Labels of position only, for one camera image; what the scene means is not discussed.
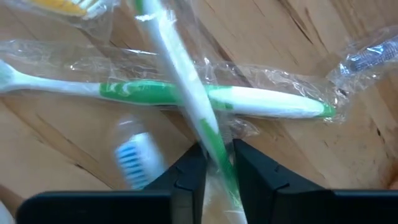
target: wooden surface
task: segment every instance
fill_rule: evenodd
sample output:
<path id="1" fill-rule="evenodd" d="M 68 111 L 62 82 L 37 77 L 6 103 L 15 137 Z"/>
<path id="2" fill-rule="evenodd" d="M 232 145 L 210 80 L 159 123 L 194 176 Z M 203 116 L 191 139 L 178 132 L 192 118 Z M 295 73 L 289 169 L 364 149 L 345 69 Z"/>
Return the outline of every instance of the wooden surface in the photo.
<path id="1" fill-rule="evenodd" d="M 330 58 L 349 41 L 398 23 L 395 0 L 197 0 L 195 4 L 201 47 L 211 60 L 268 65 L 319 77 L 336 65 Z M 65 24 L 0 6 L 0 40 L 8 39 L 97 43 Z M 115 12 L 110 44 L 150 50 L 125 7 Z M 245 140 L 325 187 L 386 188 L 397 167 L 397 86 L 398 78 L 390 76 L 355 96 L 344 124 L 249 119 L 262 133 Z M 111 156 L 117 144 L 113 136 L 119 136 L 119 124 L 130 116 L 142 118 L 162 146 L 173 149 L 165 152 L 170 163 L 195 140 L 177 113 L 72 96 L 2 97 L 2 188 L 20 198 L 44 190 L 123 189 Z"/>

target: white handle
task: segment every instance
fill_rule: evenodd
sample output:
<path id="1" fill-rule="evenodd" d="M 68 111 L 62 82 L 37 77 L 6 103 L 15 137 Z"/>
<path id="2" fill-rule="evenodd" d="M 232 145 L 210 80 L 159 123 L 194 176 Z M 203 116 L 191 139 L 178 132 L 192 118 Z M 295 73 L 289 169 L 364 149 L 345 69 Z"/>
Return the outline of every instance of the white handle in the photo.
<path id="1" fill-rule="evenodd" d="M 66 82 L 33 77 L 23 73 L 16 75 L 11 90 L 43 90 L 76 96 L 102 98 L 99 83 Z"/>
<path id="2" fill-rule="evenodd" d="M 278 91 L 231 86 L 211 90 L 213 100 L 231 105 L 230 112 L 277 118 L 313 118 L 325 111 L 323 103 Z"/>
<path id="3" fill-rule="evenodd" d="M 175 81 L 187 114 L 201 135 L 203 144 L 211 147 L 211 144 L 207 143 L 208 137 L 202 133 L 200 121 L 205 119 L 216 133 L 219 132 L 219 128 L 205 87 L 174 27 L 174 22 L 167 17 L 167 11 L 163 8 L 161 1 L 152 0 L 143 1 L 143 3 L 147 12 L 155 15 L 146 21 L 146 26 L 152 42 L 162 53 L 163 68 Z"/>

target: green stripe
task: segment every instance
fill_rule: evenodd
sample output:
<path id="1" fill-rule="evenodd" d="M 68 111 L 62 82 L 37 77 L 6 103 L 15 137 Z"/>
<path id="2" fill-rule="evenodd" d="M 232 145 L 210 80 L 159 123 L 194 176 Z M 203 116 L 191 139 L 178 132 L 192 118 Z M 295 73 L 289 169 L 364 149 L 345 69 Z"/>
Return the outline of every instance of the green stripe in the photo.
<path id="1" fill-rule="evenodd" d="M 323 113 L 318 115 L 317 118 L 332 118 L 336 116 L 336 109 L 327 103 L 323 104 Z"/>
<path id="2" fill-rule="evenodd" d="M 136 0 L 136 10 L 140 14 L 144 14 L 144 1 L 145 0 Z"/>
<path id="3" fill-rule="evenodd" d="M 231 161 L 229 161 L 223 138 L 221 137 L 220 133 L 216 133 L 213 128 L 211 128 L 206 119 L 200 120 L 200 124 L 202 125 L 207 138 L 210 140 L 211 145 L 213 146 L 213 148 L 209 150 L 213 151 L 215 155 L 215 158 L 213 159 L 216 159 L 216 163 L 220 165 L 229 195 L 233 199 L 234 204 L 238 207 L 241 207 L 242 203 L 239 195 L 238 183 L 236 180 L 236 171 L 232 166 Z"/>
<path id="4" fill-rule="evenodd" d="M 217 90 L 220 88 L 230 88 L 229 86 L 207 85 L 206 91 Z M 176 94 L 175 85 L 166 82 L 153 80 L 139 80 L 134 82 L 122 83 L 102 83 L 99 88 L 102 97 L 125 101 L 129 103 L 139 103 L 147 105 L 182 105 L 181 99 Z M 212 100 L 211 105 L 215 110 L 232 110 L 233 105 Z"/>

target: green and white toothbrush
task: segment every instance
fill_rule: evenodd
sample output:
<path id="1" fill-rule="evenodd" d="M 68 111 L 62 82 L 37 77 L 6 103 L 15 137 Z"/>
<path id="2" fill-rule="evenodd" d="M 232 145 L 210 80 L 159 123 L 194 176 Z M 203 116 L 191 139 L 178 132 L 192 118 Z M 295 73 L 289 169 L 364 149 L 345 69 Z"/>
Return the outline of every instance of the green and white toothbrush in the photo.
<path id="1" fill-rule="evenodd" d="M 12 90 L 44 90 L 68 95 L 89 96 L 147 106 L 183 106 L 176 86 L 153 80 L 119 83 L 65 82 L 34 77 L 0 60 L 0 93 Z M 249 116 L 278 118 L 333 117 L 328 104 L 278 91 L 240 86 L 206 85 L 208 97 L 217 110 Z"/>
<path id="2" fill-rule="evenodd" d="M 201 143 L 220 168 L 234 203 L 241 204 L 234 167 L 229 161 L 206 89 L 173 22 L 169 21 L 167 11 L 159 0 L 135 0 L 133 5 L 142 15 L 140 19 L 161 55 L 160 63 L 176 83 L 188 119 L 199 135 Z"/>

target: plastic wrapper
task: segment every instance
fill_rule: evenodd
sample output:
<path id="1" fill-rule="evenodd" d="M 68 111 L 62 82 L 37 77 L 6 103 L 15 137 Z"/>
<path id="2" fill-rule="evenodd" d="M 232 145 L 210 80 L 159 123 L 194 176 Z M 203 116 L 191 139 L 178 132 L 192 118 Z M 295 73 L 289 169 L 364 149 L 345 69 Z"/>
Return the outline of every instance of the plastic wrapper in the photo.
<path id="1" fill-rule="evenodd" d="M 181 111 L 194 130 L 206 155 L 218 169 L 224 192 L 228 194 L 227 202 L 233 209 L 242 210 L 238 181 L 234 171 L 230 152 L 225 145 L 232 137 L 228 129 L 221 129 L 228 114 L 215 115 L 215 110 L 233 109 L 226 100 L 231 98 L 230 88 L 218 86 L 214 73 L 205 72 L 200 78 L 198 69 L 188 52 L 187 43 L 182 38 L 182 31 L 177 25 L 181 18 L 173 6 L 173 1 L 128 1 L 135 9 L 136 20 L 142 27 L 142 33 L 148 36 L 149 44 L 159 54 L 159 68 L 175 83 L 175 94 L 181 99 Z M 199 50 L 198 58 L 203 58 L 207 67 L 206 52 Z"/>
<path id="2" fill-rule="evenodd" d="M 312 119 L 343 122 L 349 97 L 326 78 L 287 73 L 260 65 L 219 62 L 210 70 L 224 86 L 245 92 L 242 101 L 232 95 L 236 113 L 267 119 Z"/>
<path id="3" fill-rule="evenodd" d="M 102 41 L 111 37 L 113 23 L 113 8 L 119 0 L 3 0 L 8 6 L 29 11 L 81 28 Z"/>
<path id="4" fill-rule="evenodd" d="M 153 53 L 108 46 L 94 47 L 62 42 L 10 40 L 0 42 L 0 59 L 6 62 L 2 66 L 10 65 L 19 72 L 45 78 L 47 81 L 32 79 L 28 81 L 24 79 L 26 76 L 16 76 L 13 82 L 5 80 L 7 82 L 3 83 L 4 88 L 0 91 L 3 94 L 42 97 L 61 93 L 126 102 L 129 105 L 156 106 L 162 110 L 175 110 L 178 106 L 178 103 L 164 101 L 163 90 L 170 91 L 167 86 L 172 83 L 157 69 L 157 56 Z M 67 83 L 52 82 L 54 80 L 67 81 Z M 24 84 L 21 86 L 18 81 L 23 81 Z M 143 85 L 136 83 L 138 85 L 129 87 L 130 94 L 127 91 L 121 91 L 121 88 L 127 85 L 115 86 L 116 89 L 112 86 L 117 83 L 134 83 L 135 81 L 140 81 Z M 154 98 L 157 101 L 146 98 L 145 103 L 145 100 L 136 101 L 130 97 L 140 92 L 150 93 L 153 96 L 156 90 L 160 90 L 159 94 L 155 94 L 159 96 Z M 253 124 L 236 117 L 230 118 L 222 126 L 232 128 L 234 138 L 256 135 L 259 132 Z"/>
<path id="5" fill-rule="evenodd" d="M 385 27 L 352 44 L 340 53 L 341 62 L 327 78 L 346 94 L 373 85 L 398 68 L 398 27 Z"/>
<path id="6" fill-rule="evenodd" d="M 129 136 L 115 150 L 115 161 L 128 186 L 142 190 L 166 171 L 165 159 L 152 134 L 137 118 L 125 118 L 119 129 L 121 131 L 115 139 L 120 139 L 124 133 L 129 133 Z"/>

